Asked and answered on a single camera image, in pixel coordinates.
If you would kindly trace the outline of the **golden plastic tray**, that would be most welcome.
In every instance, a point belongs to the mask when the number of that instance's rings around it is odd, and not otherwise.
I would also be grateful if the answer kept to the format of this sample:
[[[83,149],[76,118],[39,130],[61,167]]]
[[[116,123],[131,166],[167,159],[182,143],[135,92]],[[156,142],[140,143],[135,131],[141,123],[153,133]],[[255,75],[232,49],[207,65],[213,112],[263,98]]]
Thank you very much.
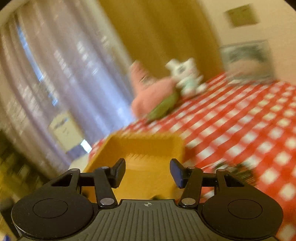
[[[170,174],[170,160],[183,161],[184,140],[175,133],[114,133],[91,157],[85,172],[101,166],[112,167],[126,160],[125,175],[114,189],[117,200],[179,199],[181,190]]]

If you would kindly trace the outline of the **white wooden chair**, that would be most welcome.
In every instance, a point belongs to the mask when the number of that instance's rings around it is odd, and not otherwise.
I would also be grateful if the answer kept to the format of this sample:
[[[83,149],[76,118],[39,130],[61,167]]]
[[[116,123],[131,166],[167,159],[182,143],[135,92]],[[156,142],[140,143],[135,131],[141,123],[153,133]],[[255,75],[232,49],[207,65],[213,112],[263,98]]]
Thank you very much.
[[[48,129],[55,137],[66,157],[70,159],[69,168],[83,171],[88,163],[91,145],[69,111],[57,114]]]

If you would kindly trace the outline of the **red white checkered tablecloth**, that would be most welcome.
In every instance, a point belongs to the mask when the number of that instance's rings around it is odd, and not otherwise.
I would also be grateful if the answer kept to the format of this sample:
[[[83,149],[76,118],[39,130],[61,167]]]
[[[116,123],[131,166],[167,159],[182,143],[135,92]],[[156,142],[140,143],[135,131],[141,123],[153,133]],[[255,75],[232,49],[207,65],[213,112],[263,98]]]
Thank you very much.
[[[279,240],[295,240],[295,86],[230,85],[225,75],[168,116],[138,120],[123,133],[175,133],[182,162],[205,172],[236,167],[283,209]]]

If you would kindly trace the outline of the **pink starfish plush toy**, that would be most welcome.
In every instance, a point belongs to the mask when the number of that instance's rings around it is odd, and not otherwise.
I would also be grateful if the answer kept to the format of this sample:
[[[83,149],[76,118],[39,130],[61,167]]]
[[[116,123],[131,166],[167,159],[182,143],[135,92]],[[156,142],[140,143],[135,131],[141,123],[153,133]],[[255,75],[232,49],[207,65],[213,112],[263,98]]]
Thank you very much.
[[[159,120],[177,104],[179,93],[171,77],[155,78],[137,60],[129,67],[129,76],[134,92],[131,108],[136,118]]]

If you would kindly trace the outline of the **white bunny plush toy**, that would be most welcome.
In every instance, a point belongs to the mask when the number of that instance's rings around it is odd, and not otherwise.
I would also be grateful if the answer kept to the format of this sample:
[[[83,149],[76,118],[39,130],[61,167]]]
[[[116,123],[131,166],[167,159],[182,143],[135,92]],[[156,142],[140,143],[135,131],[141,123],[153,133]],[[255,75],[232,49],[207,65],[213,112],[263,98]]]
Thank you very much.
[[[204,77],[200,75],[194,58],[189,58],[185,62],[172,59],[166,64],[166,68],[170,70],[171,77],[183,99],[195,97],[207,89],[207,84],[203,82]]]

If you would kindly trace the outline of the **purple lace curtain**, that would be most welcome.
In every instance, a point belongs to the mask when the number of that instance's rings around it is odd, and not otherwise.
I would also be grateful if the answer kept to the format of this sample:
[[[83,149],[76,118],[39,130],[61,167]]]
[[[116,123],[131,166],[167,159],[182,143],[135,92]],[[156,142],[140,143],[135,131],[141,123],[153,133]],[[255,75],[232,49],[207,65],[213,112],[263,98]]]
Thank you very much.
[[[48,126],[69,111],[92,146],[129,125],[129,63],[98,1],[1,1],[1,129],[59,175],[71,161]]]

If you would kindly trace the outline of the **wooden door panel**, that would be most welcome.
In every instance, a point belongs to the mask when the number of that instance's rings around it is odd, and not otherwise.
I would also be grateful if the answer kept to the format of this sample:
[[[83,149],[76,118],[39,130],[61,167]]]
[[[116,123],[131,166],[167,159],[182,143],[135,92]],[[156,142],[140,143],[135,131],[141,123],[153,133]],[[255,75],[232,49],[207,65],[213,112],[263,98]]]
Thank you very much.
[[[133,61],[155,77],[193,57],[206,79],[223,71],[218,41],[198,1],[100,1]]]

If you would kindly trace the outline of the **sand art picture frame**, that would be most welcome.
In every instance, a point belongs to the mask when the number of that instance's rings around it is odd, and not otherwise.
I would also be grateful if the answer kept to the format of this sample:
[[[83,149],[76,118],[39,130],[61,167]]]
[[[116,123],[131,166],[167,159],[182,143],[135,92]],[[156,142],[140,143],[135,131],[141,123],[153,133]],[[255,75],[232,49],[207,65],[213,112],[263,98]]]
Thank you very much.
[[[220,47],[230,85],[271,84],[275,81],[273,59],[267,40],[255,40]]]

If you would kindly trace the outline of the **left wall socket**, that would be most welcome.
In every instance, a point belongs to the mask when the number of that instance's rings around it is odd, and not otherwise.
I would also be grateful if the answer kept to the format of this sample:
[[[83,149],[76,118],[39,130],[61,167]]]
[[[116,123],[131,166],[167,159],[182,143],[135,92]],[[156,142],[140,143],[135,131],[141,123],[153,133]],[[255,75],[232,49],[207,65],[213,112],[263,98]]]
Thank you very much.
[[[251,4],[227,10],[225,16],[227,16],[227,19],[233,28],[256,25],[259,23],[258,17]]]

